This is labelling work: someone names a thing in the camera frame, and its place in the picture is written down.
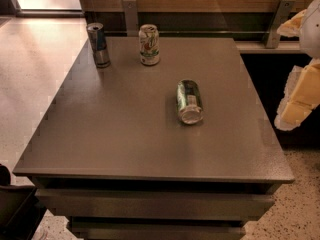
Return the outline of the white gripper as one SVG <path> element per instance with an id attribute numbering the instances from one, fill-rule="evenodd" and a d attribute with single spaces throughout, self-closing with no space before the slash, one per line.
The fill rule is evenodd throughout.
<path id="1" fill-rule="evenodd" d="M 307 10 L 282 23 L 277 33 L 285 37 L 299 36 L 300 50 L 312 58 L 320 58 L 320 0 L 313 0 Z M 305 67 L 294 66 L 289 73 L 274 125 L 279 130 L 291 131 L 319 105 L 320 60 L 312 59 Z"/>

